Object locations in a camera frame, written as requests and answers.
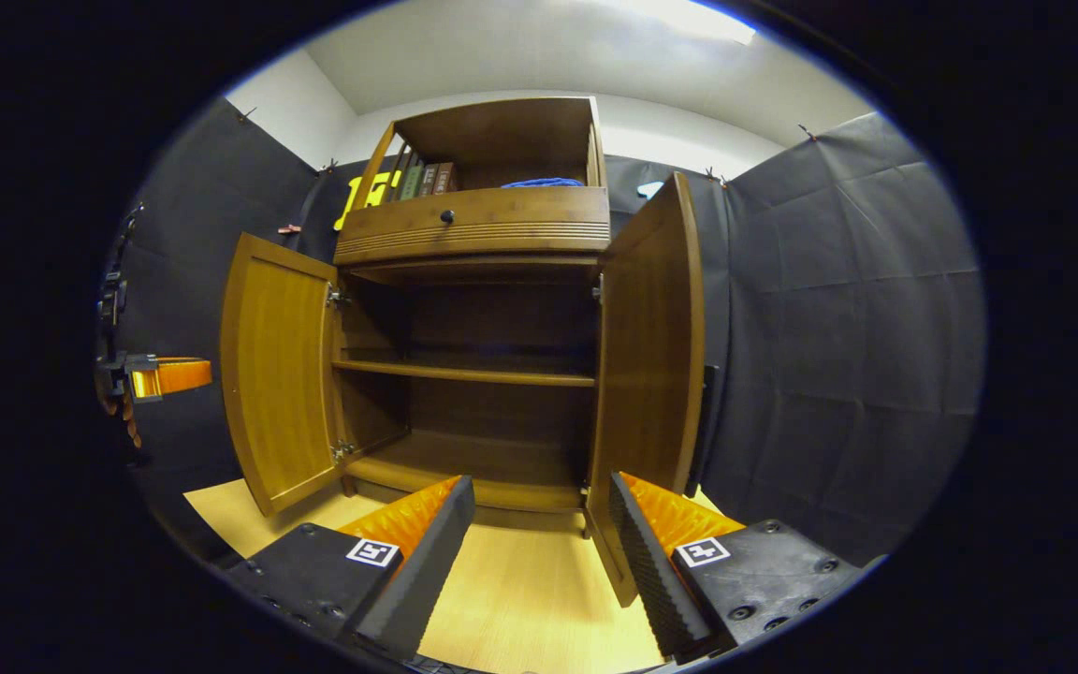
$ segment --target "open cabinet door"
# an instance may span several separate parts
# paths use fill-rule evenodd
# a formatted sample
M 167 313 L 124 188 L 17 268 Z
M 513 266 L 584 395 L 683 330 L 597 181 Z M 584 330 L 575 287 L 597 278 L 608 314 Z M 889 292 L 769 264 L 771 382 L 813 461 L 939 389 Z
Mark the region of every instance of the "open cabinet door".
M 630 606 L 637 586 L 610 517 L 610 474 L 622 470 L 685 493 L 705 377 L 701 248 L 681 174 L 673 174 L 603 252 L 602 273 L 585 523 L 618 601 Z
M 231 442 L 260 512 L 338 477 L 330 455 L 335 267 L 239 236 L 223 294 L 219 366 Z

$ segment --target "yellow object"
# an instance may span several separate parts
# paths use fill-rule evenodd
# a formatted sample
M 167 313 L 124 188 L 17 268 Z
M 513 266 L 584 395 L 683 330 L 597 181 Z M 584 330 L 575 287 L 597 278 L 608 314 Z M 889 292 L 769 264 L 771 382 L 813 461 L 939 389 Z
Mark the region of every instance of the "yellow object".
M 460 478 L 456 477 L 436 482 L 434 485 L 398 499 L 355 522 L 348 522 L 337 528 L 337 532 L 374 541 L 392 542 L 401 550 L 402 563 L 405 563 L 423 540 L 423 535 L 427 534 L 427 527 L 448 499 L 458 479 Z
M 188 388 L 205 387 L 212 381 L 210 361 L 202 358 L 157 358 L 157 370 L 132 373 L 132 391 L 137 400 Z
M 344 219 L 347 218 L 348 210 L 351 210 L 351 205 L 356 202 L 356 191 L 360 188 L 360 179 L 362 178 L 363 176 L 356 176 L 356 178 L 347 181 L 347 205 L 344 206 L 344 212 L 335 221 L 335 231 L 344 229 Z M 389 180 L 389 171 L 378 173 L 372 179 L 372 189 L 369 189 L 369 197 L 364 200 L 364 206 L 381 205 L 381 197 L 385 196 L 386 189 L 397 188 L 399 178 L 401 178 L 401 170 L 393 171 L 392 181 Z
M 635 496 L 638 509 L 642 511 L 642 517 L 647 518 L 651 532 L 655 534 L 660 547 L 663 547 L 663 553 L 668 558 L 677 546 L 746 528 L 730 517 L 701 507 L 662 486 L 651 485 L 645 479 L 625 472 L 621 473 L 621 478 L 626 486 L 630 486 L 630 493 Z

